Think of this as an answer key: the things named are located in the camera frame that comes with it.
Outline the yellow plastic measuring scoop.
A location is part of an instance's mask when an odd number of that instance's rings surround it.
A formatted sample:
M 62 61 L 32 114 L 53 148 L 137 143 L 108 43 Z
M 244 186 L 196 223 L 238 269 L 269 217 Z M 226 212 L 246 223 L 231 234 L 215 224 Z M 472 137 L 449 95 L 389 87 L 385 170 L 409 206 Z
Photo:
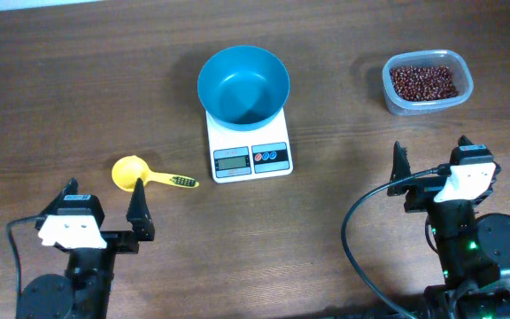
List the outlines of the yellow plastic measuring scoop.
M 141 179 L 144 185 L 154 182 L 186 189 L 199 186 L 199 181 L 192 177 L 154 172 L 143 159 L 136 155 L 123 157 L 113 165 L 112 180 L 120 189 L 133 191 L 138 179 Z

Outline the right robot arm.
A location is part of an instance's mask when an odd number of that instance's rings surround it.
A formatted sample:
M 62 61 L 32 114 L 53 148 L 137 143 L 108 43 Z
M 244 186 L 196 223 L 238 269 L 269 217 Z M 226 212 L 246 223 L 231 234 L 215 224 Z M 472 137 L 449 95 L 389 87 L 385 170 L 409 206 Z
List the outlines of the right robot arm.
M 400 144 L 393 148 L 390 196 L 427 215 L 444 284 L 425 289 L 419 318 L 510 318 L 510 215 L 477 215 L 501 171 L 491 151 L 461 136 L 432 177 L 415 177 Z

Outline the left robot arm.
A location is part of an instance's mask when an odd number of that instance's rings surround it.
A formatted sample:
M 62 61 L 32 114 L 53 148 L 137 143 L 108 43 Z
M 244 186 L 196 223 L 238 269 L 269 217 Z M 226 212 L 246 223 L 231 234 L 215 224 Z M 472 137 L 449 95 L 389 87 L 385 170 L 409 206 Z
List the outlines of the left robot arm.
M 104 210 L 97 196 L 80 194 L 71 179 L 37 215 L 8 222 L 5 231 L 16 268 L 17 318 L 105 318 L 114 279 L 115 259 L 137 254 L 141 242 L 151 242 L 155 227 L 138 178 L 126 214 L 131 230 L 101 230 Z M 46 274 L 22 285 L 19 250 L 12 228 L 33 223 L 42 245 L 68 255 L 65 273 Z

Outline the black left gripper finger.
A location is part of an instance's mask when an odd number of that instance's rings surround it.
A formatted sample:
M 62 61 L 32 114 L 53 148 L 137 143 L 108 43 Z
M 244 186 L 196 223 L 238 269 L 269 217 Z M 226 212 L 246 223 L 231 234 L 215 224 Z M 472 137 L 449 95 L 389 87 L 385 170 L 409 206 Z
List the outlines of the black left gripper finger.
M 155 227 L 146 203 L 144 183 L 141 178 L 136 180 L 126 218 L 131 223 L 132 231 L 135 233 L 138 241 L 154 240 Z
M 78 194 L 78 181 L 76 178 L 71 178 L 62 191 L 39 213 L 40 216 L 47 216 L 50 214 L 57 214 L 59 205 L 64 201 L 67 195 Z

